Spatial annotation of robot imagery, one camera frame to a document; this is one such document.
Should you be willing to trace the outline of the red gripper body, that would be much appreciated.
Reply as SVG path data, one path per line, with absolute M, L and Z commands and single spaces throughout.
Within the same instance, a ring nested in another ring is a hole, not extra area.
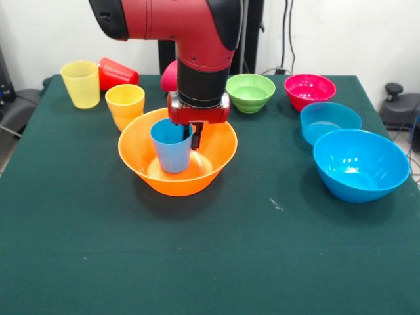
M 195 108 L 180 100 L 176 91 L 167 95 L 169 119 L 174 124 L 224 123 L 230 113 L 230 97 L 224 93 L 219 105 L 212 108 Z

